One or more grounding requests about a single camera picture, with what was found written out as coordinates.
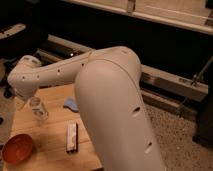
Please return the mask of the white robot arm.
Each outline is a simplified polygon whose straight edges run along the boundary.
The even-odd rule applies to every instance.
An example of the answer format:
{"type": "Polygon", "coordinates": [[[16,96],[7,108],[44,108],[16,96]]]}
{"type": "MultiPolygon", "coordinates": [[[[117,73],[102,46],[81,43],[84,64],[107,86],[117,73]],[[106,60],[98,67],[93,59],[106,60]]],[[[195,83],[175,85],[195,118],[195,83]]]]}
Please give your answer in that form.
{"type": "Polygon", "coordinates": [[[115,46],[46,66],[25,55],[8,82],[22,102],[40,87],[72,83],[80,117],[105,171],[166,171],[141,95],[141,74],[137,54],[115,46]]]}

